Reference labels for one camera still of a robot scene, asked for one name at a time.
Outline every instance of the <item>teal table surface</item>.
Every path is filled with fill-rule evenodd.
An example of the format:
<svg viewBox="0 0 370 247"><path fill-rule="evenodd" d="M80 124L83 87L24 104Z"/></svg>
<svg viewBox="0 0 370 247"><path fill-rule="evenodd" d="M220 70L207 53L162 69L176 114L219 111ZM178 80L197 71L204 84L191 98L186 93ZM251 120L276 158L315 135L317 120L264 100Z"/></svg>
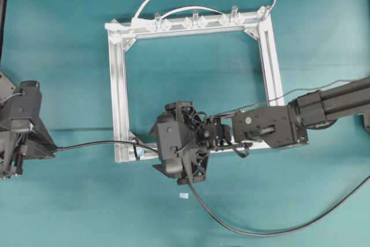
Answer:
<svg viewBox="0 0 370 247"><path fill-rule="evenodd" d="M2 71L39 80L42 119L56 144L111 139L108 41L103 24L129 21L143 0L8 0ZM152 0L143 15L187 5L256 10L272 0ZM277 0L272 13L284 91L370 74L369 0ZM216 113L264 100L256 41L243 33L144 40L127 53L131 130L146 142L164 104L193 100ZM298 96L291 95L286 101ZM237 228L276 230L324 212L370 174L361 118L310 131L310 145L215 154L196 185ZM276 238L232 234L157 161L115 164L113 146L27 161L0 183L2 246L369 246L370 185L318 224ZM189 199L179 198L189 193Z"/></svg>

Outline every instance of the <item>square frame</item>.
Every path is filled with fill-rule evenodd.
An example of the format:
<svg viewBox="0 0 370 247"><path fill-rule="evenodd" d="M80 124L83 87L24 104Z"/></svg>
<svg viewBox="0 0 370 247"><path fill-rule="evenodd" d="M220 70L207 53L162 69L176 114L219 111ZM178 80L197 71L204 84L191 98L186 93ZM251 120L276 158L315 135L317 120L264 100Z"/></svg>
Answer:
<svg viewBox="0 0 370 247"><path fill-rule="evenodd" d="M114 140L141 142L130 131L125 60L125 53L139 39L244 31L258 42L260 48L266 99L277 99L283 95L270 9L264 6L258 11L246 13L240 13L238 8L233 7L230 14L221 16L199 17L197 10L193 11L192 18L163 19L156 14L154 20L146 20L144 24L138 25L113 20L105 24L105 29L108 31ZM271 100L268 105L284 105L284 98ZM147 145L156 148L155 143ZM269 148L265 142L254 142L250 149L265 148ZM157 154L143 149L138 155L141 160L158 157ZM135 161L132 146L114 144L114 160L117 163Z"/></svg>

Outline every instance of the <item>led light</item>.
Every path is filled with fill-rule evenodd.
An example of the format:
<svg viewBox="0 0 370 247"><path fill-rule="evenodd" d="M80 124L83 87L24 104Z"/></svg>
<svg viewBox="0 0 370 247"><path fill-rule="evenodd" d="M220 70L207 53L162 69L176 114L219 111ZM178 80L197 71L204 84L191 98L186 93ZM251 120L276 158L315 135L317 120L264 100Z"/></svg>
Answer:
<svg viewBox="0 0 370 247"><path fill-rule="evenodd" d="M199 19L199 11L195 9L193 11L193 25L196 26L198 24L198 19Z"/></svg>
<svg viewBox="0 0 370 247"><path fill-rule="evenodd" d="M208 24L207 19L204 16L201 16L201 18L198 20L198 26L200 28L204 28L207 26L207 24Z"/></svg>
<svg viewBox="0 0 370 247"><path fill-rule="evenodd" d="M189 29L193 26L193 22L188 17L186 17L182 22L182 26L186 29Z"/></svg>
<svg viewBox="0 0 370 247"><path fill-rule="evenodd" d="M236 15L236 18L235 18L235 23L243 24L244 21L245 21L245 17L242 14L238 13L238 15Z"/></svg>
<svg viewBox="0 0 370 247"><path fill-rule="evenodd" d="M162 29L164 31L169 31L172 27L172 23L169 20L164 20L162 23Z"/></svg>
<svg viewBox="0 0 370 247"><path fill-rule="evenodd" d="M157 29L161 29L162 20L161 20L161 14L159 14L159 12L154 14L154 20L156 21Z"/></svg>
<svg viewBox="0 0 370 247"><path fill-rule="evenodd" d="M226 16L225 14L223 14L220 18L219 18L219 23L223 26L225 25L228 25L230 22L230 19L228 16Z"/></svg>
<svg viewBox="0 0 370 247"><path fill-rule="evenodd" d="M156 29L157 29L157 25L156 23L154 22L154 20L152 20L147 26L146 26L146 29L150 32L154 32Z"/></svg>
<svg viewBox="0 0 370 247"><path fill-rule="evenodd" d="M238 13L238 7L237 6L233 6L231 8L231 22L233 23L236 19L236 14Z"/></svg>

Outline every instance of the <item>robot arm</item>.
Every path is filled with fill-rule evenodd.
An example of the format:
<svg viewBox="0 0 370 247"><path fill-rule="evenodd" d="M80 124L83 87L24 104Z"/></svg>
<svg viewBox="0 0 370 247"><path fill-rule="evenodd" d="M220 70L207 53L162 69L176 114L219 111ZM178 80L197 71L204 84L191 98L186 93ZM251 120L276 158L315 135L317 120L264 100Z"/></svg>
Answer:
<svg viewBox="0 0 370 247"><path fill-rule="evenodd" d="M54 158L56 146L39 117L36 81L22 82L0 107L0 179L23 173L23 161Z"/></svg>
<svg viewBox="0 0 370 247"><path fill-rule="evenodd" d="M289 148L309 143L307 130L331 127L341 117L370 111L370 77L326 91L302 95L285 106L265 106L232 116L231 128L222 117L196 112L192 102L166 105L152 128L157 136L155 165L179 185L206 179L211 150L232 147L241 157L253 142L265 141L272 148Z"/></svg>

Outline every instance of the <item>black bracket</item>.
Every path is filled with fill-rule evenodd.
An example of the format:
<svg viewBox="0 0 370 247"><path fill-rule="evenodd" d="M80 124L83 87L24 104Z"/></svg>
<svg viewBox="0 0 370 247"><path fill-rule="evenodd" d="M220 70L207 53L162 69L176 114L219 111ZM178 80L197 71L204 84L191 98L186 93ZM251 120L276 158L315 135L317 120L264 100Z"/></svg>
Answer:
<svg viewBox="0 0 370 247"><path fill-rule="evenodd" d="M370 112L364 114L364 128L370 133Z"/></svg>

